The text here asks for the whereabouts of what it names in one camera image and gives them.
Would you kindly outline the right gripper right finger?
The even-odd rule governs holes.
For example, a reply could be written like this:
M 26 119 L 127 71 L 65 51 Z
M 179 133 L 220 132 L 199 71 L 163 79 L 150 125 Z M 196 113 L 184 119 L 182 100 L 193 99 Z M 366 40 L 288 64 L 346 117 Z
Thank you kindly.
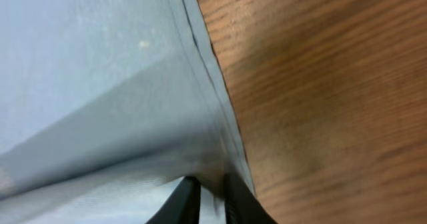
M 277 224 L 236 173 L 224 175 L 227 224 Z

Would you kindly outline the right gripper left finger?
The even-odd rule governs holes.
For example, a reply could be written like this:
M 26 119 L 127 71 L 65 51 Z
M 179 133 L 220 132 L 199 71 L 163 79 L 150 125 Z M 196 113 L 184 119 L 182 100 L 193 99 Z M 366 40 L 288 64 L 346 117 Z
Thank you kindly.
M 147 224 L 198 224 L 200 201 L 200 182 L 185 177 Z

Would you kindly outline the light blue printed t-shirt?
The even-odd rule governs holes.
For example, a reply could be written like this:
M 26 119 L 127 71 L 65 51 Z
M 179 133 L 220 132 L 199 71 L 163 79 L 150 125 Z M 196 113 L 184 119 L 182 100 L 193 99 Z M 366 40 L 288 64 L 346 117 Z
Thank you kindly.
M 245 151 L 197 0 L 1 0 L 1 222 L 145 223 Z

